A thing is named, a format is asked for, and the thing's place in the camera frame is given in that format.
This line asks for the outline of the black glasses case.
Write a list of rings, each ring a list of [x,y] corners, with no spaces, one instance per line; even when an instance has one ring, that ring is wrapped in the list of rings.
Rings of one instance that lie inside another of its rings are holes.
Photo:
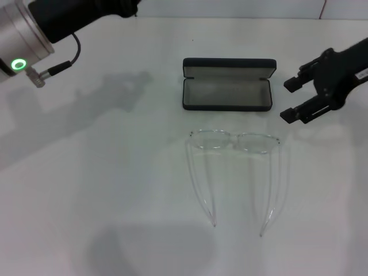
[[[185,110],[268,112],[274,59],[187,57],[183,60]]]

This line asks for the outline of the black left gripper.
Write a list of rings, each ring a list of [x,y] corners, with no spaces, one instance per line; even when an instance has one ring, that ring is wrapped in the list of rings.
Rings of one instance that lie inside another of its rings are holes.
[[[133,17],[141,0],[35,0],[28,9],[53,44],[101,17]]]

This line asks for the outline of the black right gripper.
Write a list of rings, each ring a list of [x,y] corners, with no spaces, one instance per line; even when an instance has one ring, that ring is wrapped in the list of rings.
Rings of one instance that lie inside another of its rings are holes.
[[[288,124],[298,120],[307,124],[332,110],[340,109],[350,92],[368,81],[368,76],[358,76],[368,69],[368,38],[341,52],[326,49],[320,57],[302,65],[297,76],[284,82],[291,93],[313,81],[317,95],[295,108],[280,113]]]

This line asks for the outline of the clear transparent glasses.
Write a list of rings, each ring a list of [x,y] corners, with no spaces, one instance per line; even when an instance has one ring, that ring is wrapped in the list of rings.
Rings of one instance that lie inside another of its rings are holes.
[[[193,148],[203,152],[224,150],[232,146],[235,150],[251,155],[267,155],[269,157],[269,184],[266,213],[262,221],[259,236],[264,237],[268,227],[276,216],[276,205],[279,195],[272,203],[273,187],[281,184],[282,150],[280,138],[262,133],[244,132],[229,133],[221,129],[192,131],[185,142],[185,155],[191,184],[193,185],[198,203],[205,212],[213,227],[217,226],[216,203],[212,185],[208,184],[210,200],[204,198],[199,186],[197,170],[194,164]]]

